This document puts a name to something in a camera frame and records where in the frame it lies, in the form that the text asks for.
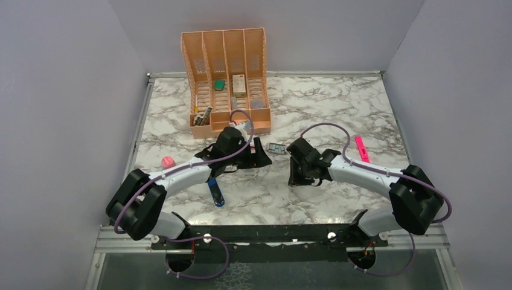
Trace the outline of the clear round lid in organizer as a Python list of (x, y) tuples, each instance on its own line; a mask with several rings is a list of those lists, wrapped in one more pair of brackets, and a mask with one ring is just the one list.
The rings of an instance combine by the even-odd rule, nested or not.
[(253, 98), (250, 101), (251, 109), (262, 109), (265, 107), (265, 101), (262, 98)]

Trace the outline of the white green box in organizer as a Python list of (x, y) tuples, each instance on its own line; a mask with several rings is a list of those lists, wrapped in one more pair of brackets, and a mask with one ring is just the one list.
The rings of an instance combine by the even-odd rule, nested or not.
[(232, 93), (235, 98), (246, 97), (247, 89), (244, 74), (236, 74), (232, 76)]

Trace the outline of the pink highlighter marker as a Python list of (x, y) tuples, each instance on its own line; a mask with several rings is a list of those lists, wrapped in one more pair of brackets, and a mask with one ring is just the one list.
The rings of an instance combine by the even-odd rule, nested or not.
[(357, 149), (358, 149), (358, 152), (359, 152), (361, 160), (363, 162), (365, 162), (365, 163), (370, 163), (368, 151), (367, 151), (367, 149), (365, 147), (365, 144), (363, 142), (362, 137), (361, 136), (356, 136), (354, 138), (354, 140), (355, 140), (355, 143), (356, 143), (356, 146), (357, 146)]

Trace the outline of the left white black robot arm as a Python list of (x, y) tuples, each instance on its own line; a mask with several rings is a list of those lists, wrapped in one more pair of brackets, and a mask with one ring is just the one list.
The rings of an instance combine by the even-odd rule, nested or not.
[(259, 137), (245, 138), (241, 130), (226, 127), (215, 143), (185, 163), (160, 172), (131, 171), (108, 203), (106, 215), (114, 222), (116, 233), (126, 233), (133, 240), (149, 234), (165, 236), (172, 246), (182, 248), (189, 242), (190, 232), (178, 214), (161, 213), (167, 195), (208, 183), (224, 174), (228, 166), (244, 170), (271, 164)]

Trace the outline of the orange plastic desk organizer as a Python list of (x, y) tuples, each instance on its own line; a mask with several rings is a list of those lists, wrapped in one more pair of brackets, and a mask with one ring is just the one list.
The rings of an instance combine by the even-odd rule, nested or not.
[[(230, 122), (251, 119), (256, 134), (272, 130), (267, 93), (267, 43), (264, 28), (184, 32), (181, 52), (190, 88), (189, 127), (195, 139), (212, 138)], [(244, 74), (247, 95), (235, 98), (232, 76)], [(223, 79), (226, 88), (215, 91), (213, 81)], [(250, 101), (262, 98), (265, 107), (251, 109)], [(204, 126), (193, 126), (197, 114), (211, 106), (213, 111)]]

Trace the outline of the blue stapler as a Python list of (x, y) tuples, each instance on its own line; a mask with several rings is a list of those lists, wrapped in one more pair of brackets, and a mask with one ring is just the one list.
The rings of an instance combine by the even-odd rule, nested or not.
[(207, 182), (208, 188), (210, 190), (214, 205), (216, 207), (222, 207), (225, 204), (224, 197), (222, 195), (222, 191), (216, 181), (215, 178), (212, 178)]

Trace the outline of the pink round cap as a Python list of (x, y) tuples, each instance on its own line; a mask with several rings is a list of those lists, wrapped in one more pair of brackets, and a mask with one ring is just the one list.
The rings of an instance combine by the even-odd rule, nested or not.
[(175, 165), (176, 165), (175, 160), (172, 157), (170, 157), (170, 156), (165, 156), (161, 160), (161, 166), (164, 169), (170, 169), (170, 168), (174, 167)]

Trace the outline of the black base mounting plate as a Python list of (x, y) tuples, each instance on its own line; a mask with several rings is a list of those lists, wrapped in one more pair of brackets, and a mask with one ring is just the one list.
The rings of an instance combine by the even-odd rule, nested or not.
[(192, 225), (179, 242), (152, 238), (151, 249), (195, 263), (346, 262), (348, 253), (388, 246), (379, 236), (356, 239), (349, 224)]

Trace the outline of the black white item in organizer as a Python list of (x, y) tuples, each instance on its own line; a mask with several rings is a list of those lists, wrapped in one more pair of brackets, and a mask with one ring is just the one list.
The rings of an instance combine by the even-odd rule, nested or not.
[(194, 118), (193, 126), (204, 126), (209, 120), (210, 114), (213, 111), (211, 106), (208, 106), (203, 114), (197, 114)]

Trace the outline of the green object in organizer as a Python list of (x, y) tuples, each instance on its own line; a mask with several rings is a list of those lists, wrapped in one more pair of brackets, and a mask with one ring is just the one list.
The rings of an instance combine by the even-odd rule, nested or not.
[(215, 91), (223, 91), (226, 88), (226, 81), (223, 79), (214, 80), (213, 88)]

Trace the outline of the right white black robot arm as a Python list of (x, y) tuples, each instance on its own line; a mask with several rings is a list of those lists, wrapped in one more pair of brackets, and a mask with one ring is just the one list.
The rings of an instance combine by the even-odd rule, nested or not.
[(337, 150), (319, 152), (302, 137), (289, 145), (287, 151), (290, 186), (313, 185), (315, 181), (344, 182), (389, 199), (390, 207), (364, 210), (351, 222), (348, 237), (357, 246), (392, 230), (424, 235), (444, 205), (443, 197), (418, 166), (397, 170), (356, 164)]

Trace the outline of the aluminium frame rail front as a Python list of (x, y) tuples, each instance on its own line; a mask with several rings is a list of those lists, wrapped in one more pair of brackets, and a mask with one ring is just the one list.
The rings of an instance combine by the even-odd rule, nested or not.
[[(416, 250), (447, 250), (450, 243), (442, 224), (435, 224), (427, 230), (424, 236), (414, 236)], [(412, 242), (404, 230), (387, 233), (384, 246), (377, 246), (377, 251), (410, 250)], [(107, 253), (191, 253), (190, 249), (156, 249), (152, 246), (152, 237), (146, 236), (134, 241), (126, 234), (116, 234), (110, 226), (100, 227), (95, 254)]]

